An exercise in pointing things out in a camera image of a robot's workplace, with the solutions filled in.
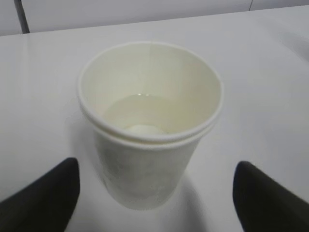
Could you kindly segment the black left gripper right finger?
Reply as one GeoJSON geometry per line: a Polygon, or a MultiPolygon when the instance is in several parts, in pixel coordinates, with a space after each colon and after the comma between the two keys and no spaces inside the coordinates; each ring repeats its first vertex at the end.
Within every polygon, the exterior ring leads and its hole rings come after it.
{"type": "Polygon", "coordinates": [[[307,232],[309,204],[250,162],[237,164],[232,191],[245,232],[307,232]]]}

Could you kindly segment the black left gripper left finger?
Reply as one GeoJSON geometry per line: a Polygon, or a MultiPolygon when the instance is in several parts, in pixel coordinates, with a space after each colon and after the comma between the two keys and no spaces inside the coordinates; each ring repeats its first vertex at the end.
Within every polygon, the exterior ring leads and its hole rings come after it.
{"type": "Polygon", "coordinates": [[[63,232],[80,194],[79,163],[67,158],[0,203],[2,232],[63,232]]]}

